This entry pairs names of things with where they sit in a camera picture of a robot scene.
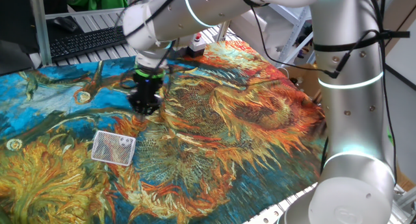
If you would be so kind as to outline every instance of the wire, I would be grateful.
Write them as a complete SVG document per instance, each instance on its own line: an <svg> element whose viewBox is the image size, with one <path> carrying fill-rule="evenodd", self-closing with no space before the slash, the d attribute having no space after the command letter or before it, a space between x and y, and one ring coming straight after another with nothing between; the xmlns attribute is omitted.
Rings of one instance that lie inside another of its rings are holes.
<svg viewBox="0 0 416 224"><path fill-rule="evenodd" d="M320 158L320 173L321 174L324 171L324 166L326 162L326 151L328 150L328 142L329 142L329 138L326 137L324 149L322 150L322 157Z"/></svg>
<svg viewBox="0 0 416 224"><path fill-rule="evenodd" d="M229 34L229 35L233 35L233 36L235 36L235 37L240 38L241 40L243 40L243 39L241 38L241 36L239 36L239 35L237 35L237 34L235 34L235 33L232 33L232 32L227 32L227 34Z"/></svg>
<svg viewBox="0 0 416 224"><path fill-rule="evenodd" d="M130 33L128 33L127 35L125 35L126 38L130 37L131 35L133 35L134 33L138 32L140 29L142 29L146 23L149 23L150 21L152 21L154 18L156 18L166 7L168 7L168 5L170 3L172 3L172 1L174 0L166 0L161 7L159 7L155 13L153 13L144 23L142 23L140 26L138 26L135 30L131 31Z"/></svg>
<svg viewBox="0 0 416 224"><path fill-rule="evenodd" d="M291 67L294 67L294 68L298 68L298 69L304 69L304 70L308 70L308 71L321 71L321 72L323 72L323 73L325 73L325 74L327 74L327 75L331 74L331 72L326 71L326 70L323 70L323 69L303 68L303 67L300 67L300 66L295 66L295 65L292 65L292 64L287 64L287 63L284 63L284 62L280 62L280 61L277 61L277 60L273 59L272 57L270 57L270 55L268 55L268 53L267 53L267 49L266 49L266 45L265 45L265 38L264 38L263 33L262 33L262 31L261 31L261 26L260 26L259 19L257 18L257 14L256 14L256 13L255 13L255 11L254 11L254 7L253 7L253 6L250 6L250 7L252 8L252 11L253 11L253 13L254 13L255 20L256 20L256 22L257 22L257 26L259 27L259 32L260 32L261 42L262 42L262 44L263 44L263 49L264 49L264 51L265 51L265 53L266 53L266 56L267 56L267 57L268 57L271 61L273 61L273 62L277 62L277 63L280 63L280 64L283 64L283 65L286 65L286 66L291 66Z"/></svg>
<svg viewBox="0 0 416 224"><path fill-rule="evenodd" d="M287 71L287 69L286 69L286 68L278 68L278 69L283 69L283 70L285 70L285 71L286 71L286 74L287 74L287 78L289 78L289 72Z"/></svg>
<svg viewBox="0 0 416 224"><path fill-rule="evenodd" d="M382 0L382 3L380 5L380 11L382 13L383 19L384 19L384 12L385 12L385 0Z"/></svg>
<svg viewBox="0 0 416 224"><path fill-rule="evenodd" d="M381 10L378 8L378 3L377 0L370 0L373 7L374 7L374 12L376 14L376 19L377 19L377 24L378 24L378 28L380 30L380 33L384 32L384 28L383 28L383 17L384 17L384 12L381 12ZM384 11L385 8L385 0L382 0L382 10ZM393 131L393 126L391 124L391 116L390 116L390 108L389 108L389 100L387 98L387 88L385 85L385 68L386 68L386 64L385 64L385 42L384 39L380 39L379 40L379 44L380 44L380 51L381 51L381 56L382 56L382 70L384 72L383 75L383 79L382 79L382 85L383 85L383 93L384 93L384 100L385 100L385 110L387 112L387 120L389 121L389 128L390 128L390 133L391 133L391 138L393 141L393 167L394 167L394 173L395 173L395 182L397 184L397 159L396 159L396 155L397 155L397 149L396 149L396 138L395 138L395 133Z"/></svg>

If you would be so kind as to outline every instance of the black keyboard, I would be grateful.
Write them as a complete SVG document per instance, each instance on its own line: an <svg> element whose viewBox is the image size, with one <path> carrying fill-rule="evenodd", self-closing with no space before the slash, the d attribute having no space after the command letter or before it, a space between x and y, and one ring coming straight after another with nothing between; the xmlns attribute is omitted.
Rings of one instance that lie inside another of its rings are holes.
<svg viewBox="0 0 416 224"><path fill-rule="evenodd" d="M83 55L126 42L122 26L77 34L50 43L52 60Z"/></svg>

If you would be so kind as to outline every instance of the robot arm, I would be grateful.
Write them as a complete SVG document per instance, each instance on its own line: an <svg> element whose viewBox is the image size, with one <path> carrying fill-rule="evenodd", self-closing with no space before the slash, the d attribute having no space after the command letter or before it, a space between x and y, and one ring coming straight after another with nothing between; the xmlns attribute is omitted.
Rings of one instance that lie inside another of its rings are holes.
<svg viewBox="0 0 416 224"><path fill-rule="evenodd" d="M366 31L379 29L369 0L249 1L259 5L311 5L317 64L326 71L335 71L344 54ZM166 2L166 8L160 11ZM151 70L157 62L149 60L159 61L161 56L157 55L162 53L158 51L172 40L218 25L249 9L247 0L152 0L129 8L123 28L127 41L140 51L137 62ZM157 17L135 31L158 11ZM320 74L330 139L328 159L317 187L293 203L279 224L389 221L395 161L387 136L380 46L368 39L373 36L369 33L367 43L351 52L336 79Z"/></svg>

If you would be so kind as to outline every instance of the metal frame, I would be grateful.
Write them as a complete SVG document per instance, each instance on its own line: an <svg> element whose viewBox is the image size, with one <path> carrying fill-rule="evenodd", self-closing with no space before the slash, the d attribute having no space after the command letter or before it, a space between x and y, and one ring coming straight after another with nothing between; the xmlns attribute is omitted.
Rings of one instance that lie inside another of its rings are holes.
<svg viewBox="0 0 416 224"><path fill-rule="evenodd" d="M52 65L49 38L47 36L44 0L32 0L32 10L36 25L36 37L38 38L40 56L44 66Z"/></svg>
<svg viewBox="0 0 416 224"><path fill-rule="evenodd" d="M218 32L218 35L216 35L215 42L219 42L225 39L230 23L231 20L225 21L220 24L220 31Z"/></svg>
<svg viewBox="0 0 416 224"><path fill-rule="evenodd" d="M309 34L306 39L291 53L291 55L289 55L285 61L283 61L284 63L288 63L290 60L292 60L292 58L294 58L299 51L306 45L308 44L313 38L313 32L311 34Z"/></svg>
<svg viewBox="0 0 416 224"><path fill-rule="evenodd" d="M302 10L302 13L300 13L299 20L293 25L292 34L280 53L280 56L278 59L279 61L284 61L288 57L287 54L289 53L297 37L299 36L300 31L302 30L302 27L304 26L306 22L308 14L309 14L309 7L307 6L307 7L304 7L304 9Z"/></svg>

